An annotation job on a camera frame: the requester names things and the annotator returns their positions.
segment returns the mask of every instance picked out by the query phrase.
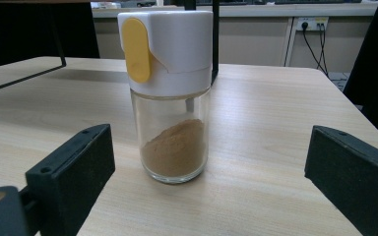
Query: transparent glass container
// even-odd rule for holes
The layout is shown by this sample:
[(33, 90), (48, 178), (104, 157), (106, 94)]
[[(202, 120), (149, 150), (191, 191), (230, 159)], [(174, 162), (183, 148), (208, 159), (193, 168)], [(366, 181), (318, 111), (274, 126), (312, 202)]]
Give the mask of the transparent glass container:
[(140, 156), (163, 183), (199, 175), (208, 159), (210, 89), (184, 96), (147, 96), (131, 89)]

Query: spice jar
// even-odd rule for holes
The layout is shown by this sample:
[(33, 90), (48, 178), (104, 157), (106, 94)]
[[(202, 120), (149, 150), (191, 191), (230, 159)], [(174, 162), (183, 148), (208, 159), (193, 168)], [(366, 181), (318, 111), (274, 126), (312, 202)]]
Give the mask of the spice jar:
[(143, 166), (186, 182), (208, 159), (213, 13), (121, 13), (118, 26)]

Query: yellow lever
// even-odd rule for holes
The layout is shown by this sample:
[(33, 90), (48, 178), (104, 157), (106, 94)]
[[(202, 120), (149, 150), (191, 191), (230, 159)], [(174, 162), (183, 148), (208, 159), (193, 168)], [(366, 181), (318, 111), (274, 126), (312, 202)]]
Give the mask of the yellow lever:
[(152, 53), (146, 27), (140, 20), (130, 18), (122, 24), (121, 31), (128, 75), (137, 83), (145, 83), (152, 74)]

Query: jar lid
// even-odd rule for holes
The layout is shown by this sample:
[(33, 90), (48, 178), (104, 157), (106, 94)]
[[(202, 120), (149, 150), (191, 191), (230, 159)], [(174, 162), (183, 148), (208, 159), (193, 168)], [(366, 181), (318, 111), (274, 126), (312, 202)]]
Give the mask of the jar lid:
[(212, 12), (120, 13), (118, 27), (132, 90), (177, 96), (211, 85)]

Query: brown powder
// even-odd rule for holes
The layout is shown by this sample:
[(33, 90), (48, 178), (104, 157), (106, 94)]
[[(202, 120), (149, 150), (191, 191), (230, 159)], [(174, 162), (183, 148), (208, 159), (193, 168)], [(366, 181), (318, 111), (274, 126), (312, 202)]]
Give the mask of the brown powder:
[(187, 175), (203, 162), (204, 124), (201, 120), (185, 120), (172, 126), (141, 149), (148, 169), (168, 177)]

